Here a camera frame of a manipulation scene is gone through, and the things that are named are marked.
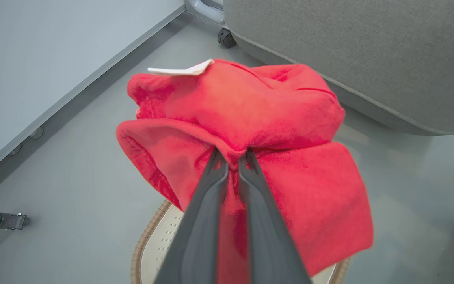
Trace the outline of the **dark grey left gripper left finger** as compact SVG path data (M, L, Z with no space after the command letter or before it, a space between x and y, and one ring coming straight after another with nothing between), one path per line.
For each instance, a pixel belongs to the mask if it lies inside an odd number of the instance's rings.
M220 208L227 194L227 178L228 163L214 149L156 276L156 284L217 282Z

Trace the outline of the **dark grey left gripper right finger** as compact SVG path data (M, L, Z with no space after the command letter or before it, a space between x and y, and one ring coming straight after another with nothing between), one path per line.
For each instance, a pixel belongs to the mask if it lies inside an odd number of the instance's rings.
M312 283L254 151L239 159L238 176L246 207L250 283Z

